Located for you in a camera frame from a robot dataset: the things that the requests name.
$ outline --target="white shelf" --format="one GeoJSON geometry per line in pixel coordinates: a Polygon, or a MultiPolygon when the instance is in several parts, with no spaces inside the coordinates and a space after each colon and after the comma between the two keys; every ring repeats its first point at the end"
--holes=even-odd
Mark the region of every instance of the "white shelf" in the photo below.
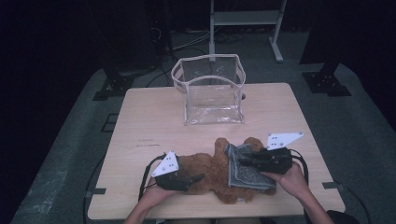
{"type": "Polygon", "coordinates": [[[215,12],[214,25],[276,24],[279,10],[215,12]]]}

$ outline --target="forearm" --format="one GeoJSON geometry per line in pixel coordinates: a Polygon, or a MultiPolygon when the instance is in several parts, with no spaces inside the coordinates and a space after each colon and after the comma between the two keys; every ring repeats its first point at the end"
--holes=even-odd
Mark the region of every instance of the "forearm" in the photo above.
{"type": "Polygon", "coordinates": [[[151,207],[146,203],[138,203],[134,210],[132,210],[129,216],[125,219],[124,224],[143,223],[150,209],[151,207]]]}
{"type": "Polygon", "coordinates": [[[298,198],[298,200],[305,209],[305,212],[308,214],[312,223],[333,224],[332,219],[311,192],[298,198]]]}

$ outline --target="brown teddy bear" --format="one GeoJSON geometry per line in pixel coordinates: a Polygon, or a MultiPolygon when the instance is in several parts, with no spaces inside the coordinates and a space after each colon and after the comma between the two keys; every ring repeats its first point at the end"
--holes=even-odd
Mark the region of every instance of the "brown teddy bear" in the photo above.
{"type": "MultiPolygon", "coordinates": [[[[228,185],[229,178],[229,158],[224,149],[230,143],[225,138],[218,138],[215,143],[215,154],[210,156],[206,153],[197,153],[190,156],[179,156],[179,170],[177,174],[180,176],[196,176],[205,174],[205,177],[192,184],[188,190],[189,194],[203,194],[209,190],[213,190],[216,196],[224,203],[236,203],[238,198],[242,198],[245,202],[250,202],[259,192],[255,189],[239,188],[228,185]]],[[[251,144],[254,151],[263,148],[262,142],[253,137],[245,140],[244,144],[251,144]]],[[[268,189],[266,194],[274,194],[274,189],[268,189]]]]}

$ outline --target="clear plastic bag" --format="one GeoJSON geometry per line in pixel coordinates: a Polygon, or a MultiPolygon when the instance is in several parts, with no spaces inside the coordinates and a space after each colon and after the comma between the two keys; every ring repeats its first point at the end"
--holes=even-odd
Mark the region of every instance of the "clear plastic bag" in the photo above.
{"type": "Polygon", "coordinates": [[[236,54],[180,59],[172,79],[185,96],[185,125],[245,122],[241,100],[246,74],[236,54]]]}

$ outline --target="gray cloth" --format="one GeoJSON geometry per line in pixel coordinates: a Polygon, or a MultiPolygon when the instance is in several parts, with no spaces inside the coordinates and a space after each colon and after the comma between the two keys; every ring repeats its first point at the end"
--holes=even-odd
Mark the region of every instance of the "gray cloth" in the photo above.
{"type": "Polygon", "coordinates": [[[230,169],[228,185],[261,190],[275,188],[275,180],[262,175],[256,167],[241,165],[239,159],[246,159],[247,157],[244,156],[243,153],[249,152],[253,152],[249,144],[244,144],[239,147],[229,144],[225,148],[225,153],[228,154],[229,158],[230,169]]]}

